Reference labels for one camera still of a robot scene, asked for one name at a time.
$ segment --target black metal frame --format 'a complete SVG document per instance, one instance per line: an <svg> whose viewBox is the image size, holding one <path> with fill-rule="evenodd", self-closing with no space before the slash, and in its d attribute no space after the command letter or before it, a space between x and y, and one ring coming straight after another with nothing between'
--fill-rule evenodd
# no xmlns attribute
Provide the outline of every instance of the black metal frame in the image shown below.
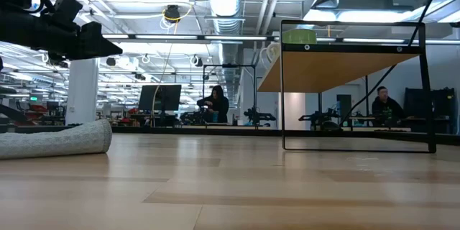
<svg viewBox="0 0 460 230"><path fill-rule="evenodd" d="M256 66L255 65L233 65L233 64L223 64L223 65L203 65L203 98L205 98L204 96L204 84L206 83L206 68L207 67L212 67L212 68L230 68L230 69L237 69L237 68L252 68L252 70L254 71L254 80L252 80L252 85L253 85L253 89L254 89L254 105L253 105L253 108L254 108L254 111L256 111L256 108L257 108L257 84L256 84L256 81L257 81L257 77L256 77Z"/></svg>
<svg viewBox="0 0 460 230"><path fill-rule="evenodd" d="M301 44L286 44L282 41L283 25L346 25L346 26L388 26L388 27L414 27L418 28L419 46L381 46L381 45L301 45ZM430 76L428 73L428 62L426 60L426 31L425 24L416 22L396 22L396 23L360 23L360 22L311 22L298 20L282 20L280 25L280 87L281 87L281 138L282 148L288 151L348 151L348 152L411 152L411 153L435 153L436 152L436 136L434 132L433 111L431 109L431 90ZM298 52L360 52L360 53L393 53L393 54L419 54L420 58L420 73L422 78L423 91L425 93L425 108L427 112L427 134L425 142L428 143L428 151L405 151L405 150L357 150L357 149L308 149L308 148L288 148L286 147L286 129L285 129L285 82L284 82L284 63L282 54L284 51ZM318 93L318 110L322 111L322 93ZM369 110L369 101L366 100L366 107Z"/></svg>

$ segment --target wooden floor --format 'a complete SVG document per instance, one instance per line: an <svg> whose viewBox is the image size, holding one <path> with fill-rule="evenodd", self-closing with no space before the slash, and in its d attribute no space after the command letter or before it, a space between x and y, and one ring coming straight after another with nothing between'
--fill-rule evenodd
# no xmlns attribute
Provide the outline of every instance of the wooden floor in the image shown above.
<svg viewBox="0 0 460 230"><path fill-rule="evenodd" d="M115 134L106 155L0 161L0 229L460 229L460 148L438 150L283 152L277 137Z"/></svg>

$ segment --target man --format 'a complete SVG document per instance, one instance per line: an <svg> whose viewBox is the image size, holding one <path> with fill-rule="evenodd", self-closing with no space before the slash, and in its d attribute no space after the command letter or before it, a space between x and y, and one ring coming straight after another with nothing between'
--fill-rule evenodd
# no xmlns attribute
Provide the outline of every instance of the man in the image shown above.
<svg viewBox="0 0 460 230"><path fill-rule="evenodd" d="M372 103L372 114L380 117L377 123L384 124L386 121L397 121L405 118L403 108L388 96L388 90L384 86L377 89L378 96Z"/></svg>

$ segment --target shelf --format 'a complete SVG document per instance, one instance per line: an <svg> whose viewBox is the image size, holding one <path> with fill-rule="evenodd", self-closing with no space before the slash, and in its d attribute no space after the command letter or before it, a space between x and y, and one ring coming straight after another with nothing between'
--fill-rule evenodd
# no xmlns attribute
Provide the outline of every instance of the shelf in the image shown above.
<svg viewBox="0 0 460 230"><path fill-rule="evenodd" d="M283 45L285 92L324 92L414 58L420 51L419 47L397 46L309 45L307 48ZM279 58L272 62L257 90L281 92Z"/></svg>

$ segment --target green object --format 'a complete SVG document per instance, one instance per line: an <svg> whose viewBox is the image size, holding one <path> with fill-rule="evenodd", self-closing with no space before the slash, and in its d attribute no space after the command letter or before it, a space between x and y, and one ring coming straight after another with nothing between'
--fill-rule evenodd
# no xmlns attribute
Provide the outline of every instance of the green object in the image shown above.
<svg viewBox="0 0 460 230"><path fill-rule="evenodd" d="M311 29L292 29L283 32L282 43L316 44L316 33Z"/></svg>

